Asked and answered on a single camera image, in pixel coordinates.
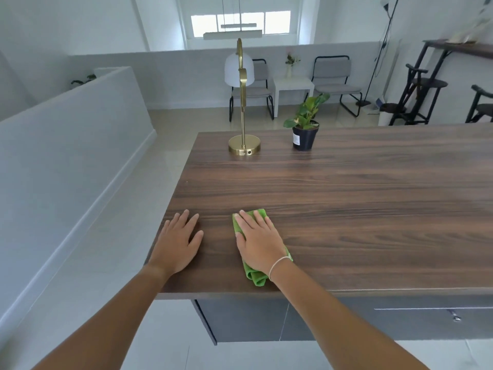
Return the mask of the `person's left hand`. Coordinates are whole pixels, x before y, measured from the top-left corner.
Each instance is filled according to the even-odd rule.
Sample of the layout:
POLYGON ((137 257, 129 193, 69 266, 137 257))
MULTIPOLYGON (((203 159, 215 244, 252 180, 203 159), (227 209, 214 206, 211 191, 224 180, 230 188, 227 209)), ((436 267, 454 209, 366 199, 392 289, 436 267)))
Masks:
POLYGON ((195 227, 199 220, 199 214, 195 214, 188 220, 190 232, 178 231, 178 217, 176 213, 170 221, 167 238, 160 240, 159 236, 147 263, 148 266, 158 270, 166 280, 171 275, 182 271, 194 259, 198 251, 189 251, 188 244, 196 234, 195 227))

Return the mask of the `person's right hand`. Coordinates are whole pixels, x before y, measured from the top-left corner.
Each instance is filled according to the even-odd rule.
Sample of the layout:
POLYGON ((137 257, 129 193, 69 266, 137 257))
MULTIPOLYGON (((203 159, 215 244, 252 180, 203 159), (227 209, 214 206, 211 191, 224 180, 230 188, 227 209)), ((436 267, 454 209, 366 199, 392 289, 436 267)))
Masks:
MULTIPOLYGON (((239 213, 235 214, 239 225, 239 213)), ((266 275, 270 275, 273 268, 280 261, 289 259, 286 257, 286 249, 281 236, 272 236, 268 233, 268 228, 264 218, 263 229, 251 229, 243 232, 246 238, 247 247, 238 248, 243 260, 252 268, 259 270, 266 275)))

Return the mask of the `green cleaning cloth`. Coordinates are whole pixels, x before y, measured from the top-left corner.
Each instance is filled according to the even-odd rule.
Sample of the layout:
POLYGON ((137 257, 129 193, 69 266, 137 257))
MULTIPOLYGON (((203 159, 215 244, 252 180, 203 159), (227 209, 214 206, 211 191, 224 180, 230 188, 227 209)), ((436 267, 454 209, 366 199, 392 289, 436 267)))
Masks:
MULTIPOLYGON (((254 211, 248 211, 247 213, 253 218, 256 220, 256 217, 254 216, 254 211)), ((265 209, 257 209, 257 211, 259 212, 259 214, 265 218, 267 217, 267 213, 265 211, 265 209)), ((244 236, 244 233, 243 233, 243 230, 240 228, 240 226, 238 225, 237 223, 237 220, 235 218, 235 214, 232 214, 232 221, 233 221, 233 228, 234 228, 234 231, 235 231, 235 234, 236 233, 240 233, 242 234, 243 238, 245 238, 244 236)), ((293 261, 293 258, 291 256, 291 253, 289 252, 288 248, 285 246, 285 249, 286 249, 286 257, 293 261)), ((256 270, 252 267, 250 267, 244 260, 243 260, 243 257, 242 257, 242 263, 243 263, 243 268, 244 268, 244 271, 245 271, 245 275, 247 277, 247 279, 251 280, 253 282, 253 284, 257 287, 262 287, 266 284, 266 281, 269 280, 269 277, 268 275, 266 275, 265 273, 259 271, 259 270, 256 270)))

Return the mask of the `person's left forearm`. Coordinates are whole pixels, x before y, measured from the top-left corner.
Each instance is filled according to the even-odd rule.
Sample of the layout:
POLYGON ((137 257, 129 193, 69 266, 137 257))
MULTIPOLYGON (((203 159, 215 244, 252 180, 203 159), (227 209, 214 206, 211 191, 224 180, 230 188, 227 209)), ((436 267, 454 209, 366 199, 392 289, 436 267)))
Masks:
POLYGON ((142 267, 32 370, 120 370, 152 301, 174 273, 168 265, 142 267))

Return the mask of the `person's right forearm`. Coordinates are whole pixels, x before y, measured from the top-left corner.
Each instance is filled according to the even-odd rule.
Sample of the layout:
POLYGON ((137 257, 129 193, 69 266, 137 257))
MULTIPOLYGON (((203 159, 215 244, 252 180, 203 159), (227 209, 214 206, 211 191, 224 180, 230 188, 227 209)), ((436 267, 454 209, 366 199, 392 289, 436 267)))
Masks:
POLYGON ((292 261, 280 261, 269 278, 308 326, 334 370, 430 370, 292 261))

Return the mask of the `green plant in black pot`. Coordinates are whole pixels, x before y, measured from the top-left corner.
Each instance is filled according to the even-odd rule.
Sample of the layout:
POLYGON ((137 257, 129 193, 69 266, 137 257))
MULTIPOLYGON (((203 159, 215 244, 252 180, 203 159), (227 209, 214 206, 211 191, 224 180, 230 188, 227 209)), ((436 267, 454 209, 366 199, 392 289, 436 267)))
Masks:
POLYGON ((322 93, 316 97, 307 97, 299 105, 293 118, 287 119, 283 127, 293 131, 293 148, 298 151, 309 151, 315 141, 319 123, 315 121, 315 116, 320 105, 330 98, 330 94, 322 93))

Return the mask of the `gold table lamp white shade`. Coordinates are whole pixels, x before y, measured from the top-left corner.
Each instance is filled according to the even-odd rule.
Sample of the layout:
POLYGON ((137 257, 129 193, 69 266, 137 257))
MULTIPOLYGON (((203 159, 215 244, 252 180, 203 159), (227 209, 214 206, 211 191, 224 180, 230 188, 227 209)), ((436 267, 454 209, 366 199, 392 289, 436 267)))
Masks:
POLYGON ((233 89, 239 89, 241 109, 241 134, 229 140, 229 152, 233 155, 248 157, 261 149, 261 141, 245 132, 245 108, 247 105, 247 86, 255 80, 253 59, 243 52, 241 38, 237 39, 236 53, 226 58, 224 65, 225 83, 233 89))

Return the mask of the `grey desk drawer cabinet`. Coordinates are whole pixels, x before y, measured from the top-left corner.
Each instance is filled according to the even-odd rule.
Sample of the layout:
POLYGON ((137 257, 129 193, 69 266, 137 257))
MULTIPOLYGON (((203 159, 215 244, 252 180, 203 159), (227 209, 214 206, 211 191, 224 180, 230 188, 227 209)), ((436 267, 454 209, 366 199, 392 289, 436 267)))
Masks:
POLYGON ((306 323, 286 298, 193 299, 213 344, 312 341, 321 324, 355 338, 372 326, 396 341, 493 339, 493 297, 341 297, 306 323))

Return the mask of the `small vase with flower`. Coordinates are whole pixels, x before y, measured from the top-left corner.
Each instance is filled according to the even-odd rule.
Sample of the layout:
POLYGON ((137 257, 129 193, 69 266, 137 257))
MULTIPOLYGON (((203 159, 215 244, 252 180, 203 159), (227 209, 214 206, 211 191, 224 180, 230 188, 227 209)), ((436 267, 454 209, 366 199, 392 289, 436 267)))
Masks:
POLYGON ((294 68, 297 64, 301 62, 301 59, 291 52, 287 53, 287 58, 285 64, 287 65, 286 78, 292 78, 294 68))

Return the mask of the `dark green leafy plant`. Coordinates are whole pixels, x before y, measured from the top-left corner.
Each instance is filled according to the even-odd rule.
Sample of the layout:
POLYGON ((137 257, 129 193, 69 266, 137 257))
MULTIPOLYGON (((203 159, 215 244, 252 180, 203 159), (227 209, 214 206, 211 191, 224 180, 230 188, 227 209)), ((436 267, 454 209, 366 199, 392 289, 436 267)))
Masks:
POLYGON ((97 76, 95 74, 90 74, 83 80, 72 80, 70 83, 70 86, 71 86, 71 89, 74 89, 76 87, 82 86, 82 85, 87 84, 87 83, 94 81, 96 79, 97 79, 97 76))

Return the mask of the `long white pendant lamp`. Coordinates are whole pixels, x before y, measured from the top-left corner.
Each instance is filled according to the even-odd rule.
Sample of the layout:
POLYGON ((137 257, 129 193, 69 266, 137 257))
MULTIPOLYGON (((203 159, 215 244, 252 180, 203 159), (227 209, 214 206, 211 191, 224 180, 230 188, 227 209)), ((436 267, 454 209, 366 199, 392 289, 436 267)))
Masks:
MULTIPOLYGON (((242 13, 250 12, 249 6, 245 3, 246 1, 248 0, 242 0, 242 13)), ((207 14, 223 14, 222 0, 220 0, 219 5, 215 5, 214 8, 215 8, 214 12, 207 14)), ((231 13, 231 12, 232 12, 231 0, 225 0, 225 13, 231 13)), ((256 39, 256 38, 261 38, 262 36, 263 34, 261 30, 251 30, 251 31, 206 33, 202 38, 204 41, 208 41, 208 40, 231 40, 237 38, 256 39)))

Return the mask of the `black floor lamp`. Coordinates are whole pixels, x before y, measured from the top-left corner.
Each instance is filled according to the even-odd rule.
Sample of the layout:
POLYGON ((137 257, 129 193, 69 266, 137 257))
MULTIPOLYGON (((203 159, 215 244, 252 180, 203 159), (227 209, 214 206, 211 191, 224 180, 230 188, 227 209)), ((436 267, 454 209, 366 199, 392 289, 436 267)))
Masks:
POLYGON ((377 68, 379 67, 379 63, 383 60, 382 59, 383 51, 386 48, 388 40, 389 40, 391 25, 393 22, 393 17, 394 17, 394 14, 396 12, 398 3, 399 3, 399 0, 395 0, 392 11, 390 12, 390 0, 381 0, 381 6, 384 8, 386 15, 388 17, 388 23, 387 23, 387 26, 385 29, 385 34, 384 34, 383 40, 380 42, 379 53, 375 59, 375 66, 374 66, 373 73, 372 73, 371 79, 369 81, 369 84, 367 86, 366 94, 364 95, 364 97, 362 97, 362 99, 358 100, 355 103, 359 107, 365 107, 365 106, 368 106, 371 104, 371 101, 367 100, 368 94, 369 94, 369 91, 371 89, 373 80, 376 76, 376 72, 377 72, 377 68))

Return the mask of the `black bar stool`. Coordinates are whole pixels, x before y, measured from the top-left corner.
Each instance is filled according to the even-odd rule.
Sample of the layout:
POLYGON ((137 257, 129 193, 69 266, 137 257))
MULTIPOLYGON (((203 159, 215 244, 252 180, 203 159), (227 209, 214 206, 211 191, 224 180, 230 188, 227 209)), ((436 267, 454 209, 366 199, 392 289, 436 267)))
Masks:
POLYGON ((493 93, 485 91, 477 85, 472 85, 471 88, 476 94, 468 111, 465 123, 477 123, 484 116, 490 117, 490 122, 493 123, 493 103, 479 103, 481 97, 493 99, 493 93))
POLYGON ((403 119, 405 121, 405 125, 427 125, 431 118, 440 91, 447 87, 448 83, 435 78, 422 77, 422 74, 428 73, 428 70, 426 69, 416 68, 408 63, 406 64, 406 67, 408 68, 406 85, 400 100, 395 107, 389 125, 393 126, 397 119, 403 119), (435 95, 429 107, 428 114, 424 116, 420 113, 420 109, 426 99, 426 96, 428 95, 429 90, 432 89, 435 90, 435 95), (407 111, 405 105, 413 94, 416 94, 416 101, 411 110, 407 111))

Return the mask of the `black high table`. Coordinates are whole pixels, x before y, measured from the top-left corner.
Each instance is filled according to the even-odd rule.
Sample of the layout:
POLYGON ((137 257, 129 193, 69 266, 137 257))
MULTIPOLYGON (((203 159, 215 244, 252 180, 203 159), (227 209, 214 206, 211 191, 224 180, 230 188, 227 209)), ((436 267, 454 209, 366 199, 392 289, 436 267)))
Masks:
MULTIPOLYGON (((476 94, 472 85, 493 93, 493 44, 454 45, 447 43, 445 39, 426 40, 416 62, 410 65, 428 70, 422 77, 448 83, 437 98, 429 120, 432 124, 465 123, 476 94)), ((404 88, 408 75, 408 68, 406 69, 404 88)), ((392 115, 401 95, 390 102, 392 115)), ((429 90, 420 109, 422 115, 428 114, 434 95, 435 90, 429 90)), ((415 101, 416 94, 413 94, 405 105, 407 111, 411 110, 415 101)), ((491 104, 493 99, 481 97, 479 103, 491 104)), ((397 119, 394 125, 405 125, 405 121, 397 119)))

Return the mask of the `white decorative object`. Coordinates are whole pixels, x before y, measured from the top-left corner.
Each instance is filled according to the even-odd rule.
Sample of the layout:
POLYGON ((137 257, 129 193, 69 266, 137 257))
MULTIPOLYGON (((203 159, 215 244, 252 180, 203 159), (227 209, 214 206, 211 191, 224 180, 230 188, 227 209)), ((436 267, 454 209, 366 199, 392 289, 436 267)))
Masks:
POLYGON ((475 44, 491 25, 493 25, 493 0, 484 0, 474 17, 446 42, 454 45, 475 44))

